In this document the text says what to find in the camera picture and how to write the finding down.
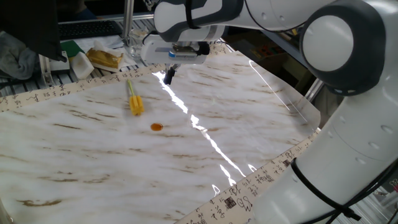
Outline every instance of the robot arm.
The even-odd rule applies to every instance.
[[[145,39],[141,56],[149,63],[203,63],[206,54],[200,53],[197,42],[218,40],[226,26],[291,29],[330,2],[332,0],[164,0],[154,14],[158,34]]]
[[[343,205],[398,158],[398,2],[331,2],[164,0],[155,11],[159,34],[143,51],[161,42],[164,54],[156,62],[201,63],[206,55],[197,54],[197,42],[218,39],[225,26],[283,30],[307,21],[300,50],[308,68],[347,97],[296,163],[312,185]],[[260,224],[304,223],[332,210],[291,167],[254,206]]]

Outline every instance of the white marble surface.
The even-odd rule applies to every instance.
[[[240,53],[0,114],[0,197],[21,223],[173,223],[317,128],[319,112]],[[152,123],[164,125],[153,132]]]

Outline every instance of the yellow brush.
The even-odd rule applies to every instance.
[[[130,80],[127,80],[132,96],[130,96],[129,104],[132,115],[141,115],[144,112],[144,105],[142,104],[141,96],[136,96],[132,90]]]

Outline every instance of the green object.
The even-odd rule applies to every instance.
[[[68,58],[76,56],[79,52],[85,54],[85,52],[76,44],[74,40],[69,40],[61,43],[62,50],[67,52]]]
[[[129,84],[129,88],[130,88],[131,94],[132,94],[133,96],[135,96],[134,91],[132,90],[132,85],[131,85],[130,80],[127,80],[127,82],[128,82],[128,84]]]

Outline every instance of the white container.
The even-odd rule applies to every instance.
[[[79,52],[76,55],[71,62],[71,66],[76,74],[77,79],[79,80],[86,79],[87,76],[94,70],[94,66],[88,60],[87,56],[82,52]]]

